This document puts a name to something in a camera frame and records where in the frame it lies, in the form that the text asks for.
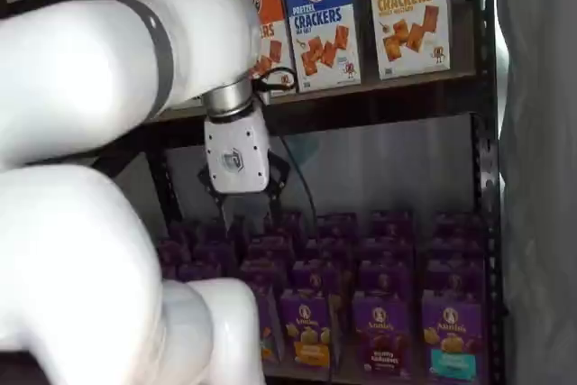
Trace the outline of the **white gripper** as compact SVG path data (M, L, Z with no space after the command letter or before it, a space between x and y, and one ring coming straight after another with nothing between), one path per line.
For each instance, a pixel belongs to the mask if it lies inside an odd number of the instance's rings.
M204 123L206 159L197 179L212 198L225 232L234 224L234 204L227 194L259 193L269 202L270 220L280 225L281 195L290 165L270 151L263 113L252 105L234 116Z

